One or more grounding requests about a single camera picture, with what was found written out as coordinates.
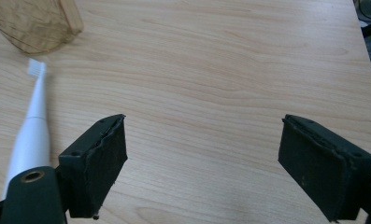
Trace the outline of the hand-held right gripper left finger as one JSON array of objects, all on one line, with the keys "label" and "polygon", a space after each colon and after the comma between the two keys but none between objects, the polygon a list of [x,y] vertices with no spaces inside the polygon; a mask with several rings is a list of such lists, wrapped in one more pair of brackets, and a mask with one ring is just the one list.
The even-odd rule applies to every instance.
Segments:
[{"label": "hand-held right gripper left finger", "polygon": [[127,160],[123,114],[98,120],[59,156],[64,210],[73,218],[98,218]]}]

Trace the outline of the white electric toothbrush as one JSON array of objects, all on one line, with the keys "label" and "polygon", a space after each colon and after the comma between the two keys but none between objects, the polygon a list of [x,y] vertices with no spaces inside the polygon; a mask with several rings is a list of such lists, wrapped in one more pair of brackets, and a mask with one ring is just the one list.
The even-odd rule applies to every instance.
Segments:
[{"label": "white electric toothbrush", "polygon": [[14,142],[2,198],[7,197],[9,182],[16,175],[39,166],[50,165],[50,134],[47,121],[46,80],[47,66],[29,60],[27,73],[36,77],[33,94],[23,124]]}]

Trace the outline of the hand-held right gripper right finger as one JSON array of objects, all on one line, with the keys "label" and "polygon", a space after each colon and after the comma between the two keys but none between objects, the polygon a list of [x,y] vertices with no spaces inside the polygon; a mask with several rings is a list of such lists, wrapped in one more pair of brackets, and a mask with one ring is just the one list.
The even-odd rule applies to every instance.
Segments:
[{"label": "hand-held right gripper right finger", "polygon": [[319,123],[287,115],[278,161],[329,221],[371,222],[371,154]]}]

